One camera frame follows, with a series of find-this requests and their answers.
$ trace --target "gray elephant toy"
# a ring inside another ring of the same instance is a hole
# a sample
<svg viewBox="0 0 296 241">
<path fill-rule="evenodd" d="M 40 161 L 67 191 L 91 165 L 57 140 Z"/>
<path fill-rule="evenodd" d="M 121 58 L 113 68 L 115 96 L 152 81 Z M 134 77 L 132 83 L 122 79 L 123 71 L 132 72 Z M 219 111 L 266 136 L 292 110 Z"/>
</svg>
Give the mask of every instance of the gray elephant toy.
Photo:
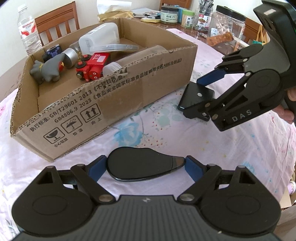
<svg viewBox="0 0 296 241">
<path fill-rule="evenodd" d="M 35 60 L 33 68 L 30 70 L 30 75 L 33 76 L 38 84 L 42 84 L 44 81 L 56 82 L 59 80 L 59 73 L 64 68 L 64 58 L 65 54 L 60 53 L 45 63 Z"/>
</svg>

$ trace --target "this way up arrow symbol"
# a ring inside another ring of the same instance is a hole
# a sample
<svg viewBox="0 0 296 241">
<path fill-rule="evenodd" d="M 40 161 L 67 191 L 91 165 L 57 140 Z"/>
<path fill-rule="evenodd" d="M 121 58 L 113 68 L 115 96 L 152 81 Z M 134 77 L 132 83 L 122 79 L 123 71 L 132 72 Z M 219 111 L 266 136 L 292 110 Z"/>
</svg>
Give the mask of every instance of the this way up arrow symbol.
<svg viewBox="0 0 296 241">
<path fill-rule="evenodd" d="M 91 117 L 91 115 L 90 115 L 90 112 L 89 112 L 89 111 L 86 111 L 85 113 L 87 114 L 87 116 L 88 116 L 89 118 Z"/>
<path fill-rule="evenodd" d="M 96 109 L 92 108 L 91 111 L 93 112 L 94 115 L 96 115 Z"/>
</svg>

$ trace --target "cardboard box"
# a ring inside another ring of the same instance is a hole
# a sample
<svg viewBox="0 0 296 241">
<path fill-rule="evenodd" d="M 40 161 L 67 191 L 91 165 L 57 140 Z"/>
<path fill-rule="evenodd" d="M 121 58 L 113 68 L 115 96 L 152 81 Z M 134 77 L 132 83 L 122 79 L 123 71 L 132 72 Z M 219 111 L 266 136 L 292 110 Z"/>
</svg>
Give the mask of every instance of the cardboard box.
<svg viewBox="0 0 296 241">
<path fill-rule="evenodd" d="M 292 195 L 289 195 L 288 187 L 286 187 L 284 195 L 283 195 L 281 201 L 279 202 L 281 209 L 290 207 L 295 202 L 296 202 L 296 192 L 293 193 Z"/>
<path fill-rule="evenodd" d="M 141 47 L 161 45 L 167 51 L 147 56 L 93 82 L 82 82 L 72 68 L 64 70 L 58 82 L 40 86 L 29 71 L 34 60 L 42 61 L 44 50 L 30 56 L 13 103 L 10 133 L 40 157 L 53 161 L 190 81 L 195 44 L 151 24 L 123 18 L 113 22 L 118 25 L 122 42 Z M 96 26 L 63 36 L 44 49 L 57 43 L 66 49 Z M 119 57 L 111 56 L 113 61 Z"/>
</svg>

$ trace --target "silver cylinder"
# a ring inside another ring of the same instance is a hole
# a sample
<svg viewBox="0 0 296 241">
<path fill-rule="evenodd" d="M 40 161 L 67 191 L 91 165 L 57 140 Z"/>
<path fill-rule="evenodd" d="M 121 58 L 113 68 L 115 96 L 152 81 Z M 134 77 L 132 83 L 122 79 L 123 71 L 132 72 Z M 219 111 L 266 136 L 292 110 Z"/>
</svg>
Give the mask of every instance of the silver cylinder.
<svg viewBox="0 0 296 241">
<path fill-rule="evenodd" d="M 63 51 L 63 53 L 66 55 L 63 61 L 65 67 L 67 69 L 72 68 L 78 61 L 78 54 L 72 48 L 67 48 Z"/>
</svg>

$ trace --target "wooden chair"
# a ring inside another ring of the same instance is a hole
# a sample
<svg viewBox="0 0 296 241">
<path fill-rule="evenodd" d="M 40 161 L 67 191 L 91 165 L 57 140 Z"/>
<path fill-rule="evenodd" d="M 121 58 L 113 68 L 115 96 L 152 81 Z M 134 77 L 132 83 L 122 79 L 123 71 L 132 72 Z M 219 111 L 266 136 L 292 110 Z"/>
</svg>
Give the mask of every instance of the wooden chair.
<svg viewBox="0 0 296 241">
<path fill-rule="evenodd" d="M 246 19 L 246 28 L 244 30 L 244 42 L 248 43 L 248 41 L 251 40 L 256 40 L 257 39 L 257 34 L 259 31 L 260 24 L 247 18 Z M 263 28 L 263 36 L 266 34 L 266 30 Z"/>
<path fill-rule="evenodd" d="M 189 9 L 191 5 L 192 0 L 161 0 L 159 5 L 159 10 L 161 10 L 161 6 L 163 4 L 169 4 L 169 5 L 179 5 L 180 7 L 184 7 Z"/>
<path fill-rule="evenodd" d="M 75 20 L 76 29 L 79 29 L 75 1 L 65 6 L 59 7 L 55 10 L 52 10 L 40 17 L 35 18 L 39 36 L 41 33 L 45 32 L 47 35 L 48 41 L 49 42 L 53 41 L 49 29 L 55 27 L 57 31 L 57 36 L 58 38 L 60 38 L 62 34 L 59 28 L 59 24 L 61 23 L 65 23 L 67 34 L 69 34 L 71 30 L 70 30 L 68 21 L 73 18 Z"/>
</svg>

